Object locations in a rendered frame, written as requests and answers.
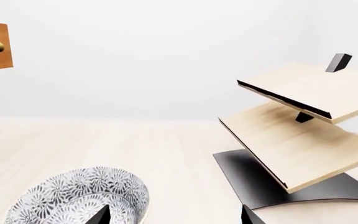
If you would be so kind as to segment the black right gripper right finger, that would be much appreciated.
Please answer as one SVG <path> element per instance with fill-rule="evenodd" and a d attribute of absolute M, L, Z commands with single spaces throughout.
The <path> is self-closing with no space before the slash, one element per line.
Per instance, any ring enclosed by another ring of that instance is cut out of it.
<path fill-rule="evenodd" d="M 242 224 L 266 224 L 246 205 L 242 205 L 241 222 Z"/>

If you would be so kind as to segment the tiered light wood shelf rack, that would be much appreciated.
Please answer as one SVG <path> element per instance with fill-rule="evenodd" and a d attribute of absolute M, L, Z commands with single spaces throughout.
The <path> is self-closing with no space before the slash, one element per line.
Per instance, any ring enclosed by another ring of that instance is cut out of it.
<path fill-rule="evenodd" d="M 244 210 L 317 200 L 358 200 L 358 134 L 339 123 L 358 116 L 358 72 L 349 54 L 327 67 L 288 65 L 238 81 L 268 103 L 220 123 L 241 150 L 214 155 Z"/>

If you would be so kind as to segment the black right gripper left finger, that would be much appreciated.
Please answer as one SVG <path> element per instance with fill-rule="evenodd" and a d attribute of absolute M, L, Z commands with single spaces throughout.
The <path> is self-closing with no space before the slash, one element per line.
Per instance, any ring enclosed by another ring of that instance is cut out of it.
<path fill-rule="evenodd" d="M 87 224 L 110 224 L 110 219 L 109 205 L 105 205 L 87 221 Z"/>

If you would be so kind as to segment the patterned black-and-white ceramic bowl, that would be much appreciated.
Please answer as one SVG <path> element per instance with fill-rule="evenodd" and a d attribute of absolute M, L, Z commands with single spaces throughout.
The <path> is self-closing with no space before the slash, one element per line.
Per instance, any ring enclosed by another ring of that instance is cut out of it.
<path fill-rule="evenodd" d="M 108 224 L 144 224 L 149 190 L 123 169 L 75 169 L 24 192 L 8 210 L 4 224 L 85 224 L 105 205 L 111 215 Z"/>

